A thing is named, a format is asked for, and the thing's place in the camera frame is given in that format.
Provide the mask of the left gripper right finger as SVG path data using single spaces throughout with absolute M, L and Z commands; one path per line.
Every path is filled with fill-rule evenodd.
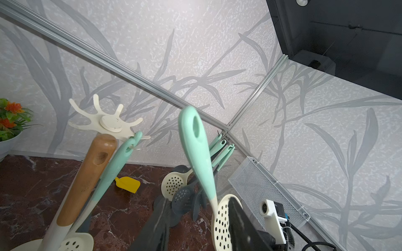
M 233 251 L 272 251 L 234 197 L 229 199 L 228 213 Z

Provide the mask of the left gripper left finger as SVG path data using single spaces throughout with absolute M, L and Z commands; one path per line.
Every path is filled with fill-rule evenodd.
M 128 251 L 167 251 L 170 218 L 170 202 L 163 198 L 156 204 L 153 213 Z

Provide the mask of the large cream skimmer green handle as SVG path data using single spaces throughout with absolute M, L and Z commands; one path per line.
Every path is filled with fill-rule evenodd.
M 164 198 L 172 201 L 175 193 L 187 185 L 188 177 L 193 173 L 193 170 L 190 169 L 186 173 L 179 172 L 171 172 L 165 176 L 161 185 L 161 192 Z

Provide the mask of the small cream skimmer green handle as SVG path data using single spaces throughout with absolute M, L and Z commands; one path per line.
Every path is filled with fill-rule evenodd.
M 133 137 L 128 138 L 116 151 L 96 186 L 94 193 L 89 199 L 86 207 L 73 224 L 66 238 L 62 241 L 60 251 L 92 251 L 94 247 L 93 236 L 89 233 L 77 233 L 87 216 L 93 211 L 104 193 L 108 190 L 113 180 L 117 177 L 121 169 L 127 163 L 132 152 L 142 138 L 142 132 L 138 131 Z

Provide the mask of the cream slotted spatula wooden handle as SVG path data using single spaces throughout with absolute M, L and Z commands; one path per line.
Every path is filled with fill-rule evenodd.
M 100 134 L 94 138 L 68 194 L 39 246 L 40 251 L 59 249 L 117 147 L 118 140 L 111 135 Z

